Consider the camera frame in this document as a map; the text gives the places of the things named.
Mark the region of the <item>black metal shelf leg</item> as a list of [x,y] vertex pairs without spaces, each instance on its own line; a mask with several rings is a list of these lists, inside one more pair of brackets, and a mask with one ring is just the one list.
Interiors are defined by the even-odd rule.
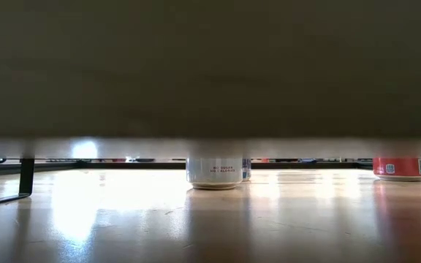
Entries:
[[34,159],[21,159],[19,192],[17,195],[0,197],[0,204],[30,197],[34,185]]

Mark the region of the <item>black metal table frame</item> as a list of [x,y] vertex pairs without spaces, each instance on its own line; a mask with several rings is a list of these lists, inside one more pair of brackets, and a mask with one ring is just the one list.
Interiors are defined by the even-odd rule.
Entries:
[[[185,169],[185,163],[38,163],[35,172],[51,172],[68,169]],[[0,175],[20,173],[21,164],[0,164]],[[251,171],[257,169],[366,169],[372,170],[372,163],[253,163]]]

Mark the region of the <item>red beverage can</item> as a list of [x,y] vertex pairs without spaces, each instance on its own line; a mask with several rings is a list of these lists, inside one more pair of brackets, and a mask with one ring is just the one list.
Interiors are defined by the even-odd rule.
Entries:
[[373,173],[382,180],[421,181],[421,158],[374,158]]

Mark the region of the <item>white can with black lid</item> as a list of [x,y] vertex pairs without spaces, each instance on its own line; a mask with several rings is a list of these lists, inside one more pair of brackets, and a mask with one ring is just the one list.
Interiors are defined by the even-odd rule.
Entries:
[[196,189],[231,189],[243,180],[243,160],[188,158],[186,179]]

